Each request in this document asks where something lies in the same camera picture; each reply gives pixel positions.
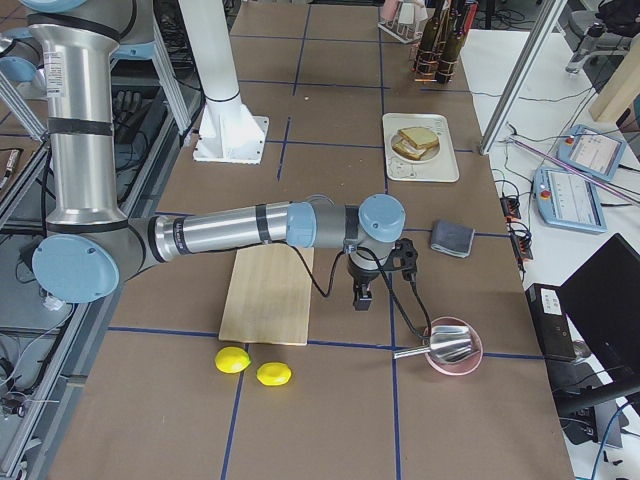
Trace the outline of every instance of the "bread slice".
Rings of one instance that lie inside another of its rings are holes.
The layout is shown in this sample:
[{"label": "bread slice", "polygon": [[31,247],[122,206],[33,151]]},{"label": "bread slice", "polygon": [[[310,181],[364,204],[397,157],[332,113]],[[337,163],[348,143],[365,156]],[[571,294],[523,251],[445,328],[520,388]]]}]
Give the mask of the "bread slice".
[{"label": "bread slice", "polygon": [[398,134],[415,149],[428,149],[440,144],[438,135],[425,127],[401,128]]},{"label": "bread slice", "polygon": [[420,160],[422,158],[422,155],[424,155],[428,150],[426,148],[413,148],[413,146],[411,146],[405,140],[399,140],[398,142],[394,143],[391,148],[393,148],[393,151],[398,155],[401,155],[402,157],[408,160],[413,160],[415,162]]}]

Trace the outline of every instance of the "label on robot arm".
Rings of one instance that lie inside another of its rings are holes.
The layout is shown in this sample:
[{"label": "label on robot arm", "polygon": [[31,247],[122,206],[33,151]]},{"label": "label on robot arm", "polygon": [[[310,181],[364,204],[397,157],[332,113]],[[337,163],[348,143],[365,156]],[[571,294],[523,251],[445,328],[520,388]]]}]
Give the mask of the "label on robot arm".
[{"label": "label on robot arm", "polygon": [[44,52],[44,73],[47,79],[47,97],[64,97],[64,54],[62,52]]},{"label": "label on robot arm", "polygon": [[562,315],[560,300],[558,300],[556,292],[546,288],[541,288],[540,295],[542,296],[542,309],[544,310],[544,313],[548,315]]}]

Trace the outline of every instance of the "gray cloth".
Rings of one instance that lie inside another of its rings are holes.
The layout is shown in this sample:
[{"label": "gray cloth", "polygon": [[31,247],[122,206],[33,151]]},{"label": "gray cloth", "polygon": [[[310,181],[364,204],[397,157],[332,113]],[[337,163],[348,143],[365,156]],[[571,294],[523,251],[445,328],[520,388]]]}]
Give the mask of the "gray cloth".
[{"label": "gray cloth", "polygon": [[431,233],[431,248],[454,257],[468,257],[475,233],[473,228],[438,220]]}]

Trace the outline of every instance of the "square white tray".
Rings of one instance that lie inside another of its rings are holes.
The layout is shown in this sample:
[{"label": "square white tray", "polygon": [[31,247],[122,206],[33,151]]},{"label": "square white tray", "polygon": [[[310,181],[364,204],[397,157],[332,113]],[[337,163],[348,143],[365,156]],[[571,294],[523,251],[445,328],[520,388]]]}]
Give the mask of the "square white tray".
[{"label": "square white tray", "polygon": [[[419,163],[407,160],[391,148],[398,130],[408,127],[426,127],[440,140],[440,151],[429,161]],[[382,116],[384,152],[387,177],[402,182],[456,182],[460,178],[447,119],[442,115],[418,113],[386,113]]]}]

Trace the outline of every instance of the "wooden cutting board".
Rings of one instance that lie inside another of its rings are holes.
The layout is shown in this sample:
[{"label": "wooden cutting board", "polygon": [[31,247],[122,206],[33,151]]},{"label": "wooden cutting board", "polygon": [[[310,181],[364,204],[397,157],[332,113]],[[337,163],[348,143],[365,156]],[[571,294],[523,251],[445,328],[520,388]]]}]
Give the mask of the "wooden cutting board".
[{"label": "wooden cutting board", "polygon": [[[310,268],[313,249],[301,249]],[[231,275],[219,339],[306,345],[311,280],[287,245],[239,250]]]}]

